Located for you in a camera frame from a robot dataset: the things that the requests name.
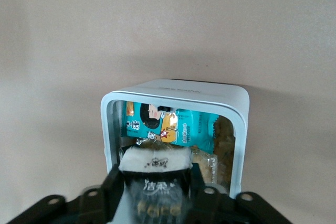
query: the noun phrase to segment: white storage box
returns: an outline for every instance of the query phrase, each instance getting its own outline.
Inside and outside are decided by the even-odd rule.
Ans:
[[[245,89],[228,84],[159,79],[105,95],[101,117],[108,171],[120,161],[119,148],[125,141],[121,132],[126,101],[214,113],[229,119],[235,137],[229,195],[235,198],[240,193],[249,110]]]

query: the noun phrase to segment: plastic wrapper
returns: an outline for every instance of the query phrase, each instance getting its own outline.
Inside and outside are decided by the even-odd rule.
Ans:
[[[137,145],[140,148],[147,148],[150,150],[171,150],[177,148],[183,148],[178,145],[172,145],[169,143],[163,143],[158,140],[151,140],[149,138],[138,138]],[[217,155],[203,152],[197,147],[191,148],[193,151],[193,163],[199,164],[202,177],[205,183],[217,183]]]
[[[192,148],[193,163],[198,163],[204,183],[217,183],[217,155]]]
[[[232,122],[220,116],[215,122],[215,148],[217,155],[218,172],[217,183],[228,188],[231,183],[235,137]]]
[[[218,115],[174,109],[154,104],[126,102],[126,136],[150,138],[191,147],[210,154],[214,151],[214,122]]]
[[[183,223],[190,207],[191,150],[126,150],[119,170],[132,199],[135,223]]]

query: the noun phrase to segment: teal snack bag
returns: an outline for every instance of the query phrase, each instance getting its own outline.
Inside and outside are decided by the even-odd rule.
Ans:
[[[179,146],[214,151],[214,123],[218,115],[137,102],[127,102],[126,135],[156,139]]]

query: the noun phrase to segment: beige wall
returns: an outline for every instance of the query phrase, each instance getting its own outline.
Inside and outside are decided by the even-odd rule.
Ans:
[[[336,219],[336,0],[0,0],[0,222],[106,175],[104,94],[156,78],[240,84],[243,190]]]

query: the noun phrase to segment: bolt hole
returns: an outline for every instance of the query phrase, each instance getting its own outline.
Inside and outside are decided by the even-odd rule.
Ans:
[[[48,201],[48,205],[54,205],[56,203],[59,202],[59,199],[58,198],[54,198],[54,199],[51,199],[50,201]]]
[[[205,192],[206,194],[214,194],[214,193],[215,193],[215,190],[212,189],[212,188],[210,188],[210,187],[207,187],[207,188],[204,189],[204,192]]]
[[[240,197],[243,200],[246,200],[246,201],[252,201],[253,200],[253,197],[250,194],[242,194]]]
[[[97,194],[98,194],[98,192],[96,190],[94,190],[94,191],[89,192],[88,196],[93,197],[93,196],[96,196]]]

